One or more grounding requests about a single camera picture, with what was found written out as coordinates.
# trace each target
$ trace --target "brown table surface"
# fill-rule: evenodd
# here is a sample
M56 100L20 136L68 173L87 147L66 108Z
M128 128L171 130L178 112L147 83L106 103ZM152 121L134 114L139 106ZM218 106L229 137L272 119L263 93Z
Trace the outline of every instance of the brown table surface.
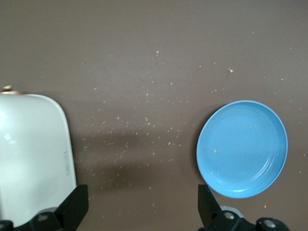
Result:
M2 85L65 110L89 186L79 231L196 231L197 138L246 99L280 116L288 158L264 192L218 202L307 229L307 1L2 0L0 52Z

